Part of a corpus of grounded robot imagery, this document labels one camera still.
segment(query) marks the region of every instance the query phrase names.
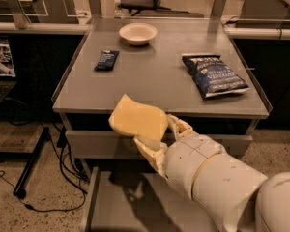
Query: black metal stand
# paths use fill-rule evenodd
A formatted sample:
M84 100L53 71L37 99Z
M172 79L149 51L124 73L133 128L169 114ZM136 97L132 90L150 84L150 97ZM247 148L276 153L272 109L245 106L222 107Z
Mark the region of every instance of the black metal stand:
M49 128L46 127L43 129L42 134L40 135L40 138L33 150L32 153L11 153L11 152L0 152L0 161L5 160L26 160L27 164L22 171L22 174L15 186L13 195L17 196L18 198L22 199L26 196L26 190L23 188L25 185L25 182L30 174L30 171L35 164L38 156L40 155L40 151L45 143L45 141L48 139Z

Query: laptop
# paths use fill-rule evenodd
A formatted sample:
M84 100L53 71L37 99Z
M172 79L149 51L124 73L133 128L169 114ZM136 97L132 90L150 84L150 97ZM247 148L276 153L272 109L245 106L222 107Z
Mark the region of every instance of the laptop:
M0 38L0 102L17 83L15 66L8 38Z

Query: white bowl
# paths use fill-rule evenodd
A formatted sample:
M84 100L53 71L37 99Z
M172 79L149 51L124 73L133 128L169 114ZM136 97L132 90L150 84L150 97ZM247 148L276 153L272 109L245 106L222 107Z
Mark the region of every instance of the white bowl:
M123 26L119 34L131 45L144 45L157 34L157 29L146 23L131 23Z

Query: blue chip bag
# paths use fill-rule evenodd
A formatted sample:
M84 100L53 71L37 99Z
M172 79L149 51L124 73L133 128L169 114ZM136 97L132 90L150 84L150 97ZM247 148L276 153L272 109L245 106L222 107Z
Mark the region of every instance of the blue chip bag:
M205 98L243 93L248 85L216 54L183 54L182 60Z

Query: snack bag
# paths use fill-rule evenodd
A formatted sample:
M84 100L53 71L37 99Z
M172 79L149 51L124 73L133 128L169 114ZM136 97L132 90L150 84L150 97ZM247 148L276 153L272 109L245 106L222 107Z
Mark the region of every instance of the snack bag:
M243 93L248 85L216 54L183 54L182 60L205 98Z

